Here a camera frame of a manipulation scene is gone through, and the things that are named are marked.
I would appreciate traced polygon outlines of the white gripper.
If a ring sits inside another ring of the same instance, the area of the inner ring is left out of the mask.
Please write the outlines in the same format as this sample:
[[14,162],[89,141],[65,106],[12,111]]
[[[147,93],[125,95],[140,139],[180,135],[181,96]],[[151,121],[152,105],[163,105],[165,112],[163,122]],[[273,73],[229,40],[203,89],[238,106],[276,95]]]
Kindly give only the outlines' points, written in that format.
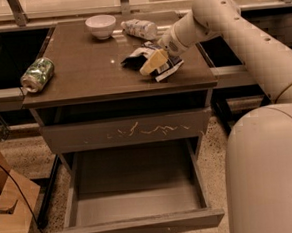
[[179,63],[179,58],[187,47],[183,46],[177,38],[174,29],[165,31],[160,39],[158,45],[163,49],[158,49],[145,61],[140,68],[141,75],[159,76],[162,73],[172,71]]

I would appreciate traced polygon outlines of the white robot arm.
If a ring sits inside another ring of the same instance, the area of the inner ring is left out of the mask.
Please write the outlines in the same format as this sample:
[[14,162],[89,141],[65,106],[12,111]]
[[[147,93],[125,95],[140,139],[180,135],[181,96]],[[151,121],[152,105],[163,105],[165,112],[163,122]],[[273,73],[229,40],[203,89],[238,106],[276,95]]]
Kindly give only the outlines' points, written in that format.
[[292,233],[292,49],[245,20],[233,0],[193,0],[191,8],[162,35],[160,46],[180,56],[218,34],[270,100],[229,134],[230,233]]

